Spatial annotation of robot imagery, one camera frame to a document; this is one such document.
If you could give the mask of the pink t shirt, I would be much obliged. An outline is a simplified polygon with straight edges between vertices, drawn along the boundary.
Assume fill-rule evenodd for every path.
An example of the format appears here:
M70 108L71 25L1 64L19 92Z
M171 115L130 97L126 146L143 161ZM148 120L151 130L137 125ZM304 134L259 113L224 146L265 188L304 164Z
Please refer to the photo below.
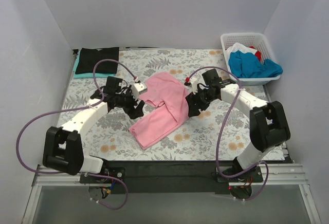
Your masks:
M148 91L140 96L155 108L129 128L145 150L179 128L188 120L188 90L168 72L160 72L146 81Z

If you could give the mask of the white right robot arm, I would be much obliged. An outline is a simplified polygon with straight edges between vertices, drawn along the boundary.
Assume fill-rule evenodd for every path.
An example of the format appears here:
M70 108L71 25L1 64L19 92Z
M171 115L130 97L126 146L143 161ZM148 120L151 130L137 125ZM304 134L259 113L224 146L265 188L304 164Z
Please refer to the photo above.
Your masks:
M192 87L186 96L188 116L198 116L214 100L230 104L230 109L237 108L249 119L250 143L243 152L235 157L232 167L218 174L226 179L247 180L251 170L263 163L263 158L275 147L290 139L291 133L282 104L268 102L248 93L241 81L232 75L223 80L217 74L218 67L204 67L203 82L190 75L185 85Z

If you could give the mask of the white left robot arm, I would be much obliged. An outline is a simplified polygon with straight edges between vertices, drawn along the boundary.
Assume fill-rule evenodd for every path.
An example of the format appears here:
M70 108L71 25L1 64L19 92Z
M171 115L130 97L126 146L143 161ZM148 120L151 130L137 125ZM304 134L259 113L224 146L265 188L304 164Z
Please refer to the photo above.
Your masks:
M82 141L89 130L114 108L122 108L130 119L143 116L144 102L138 98L147 92L147 86L140 81L123 86L123 81L108 77L106 84L91 95L86 109L60 127L52 126L47 130L43 166L70 175L91 173L99 183L108 180L109 170L103 166L105 161L84 154Z

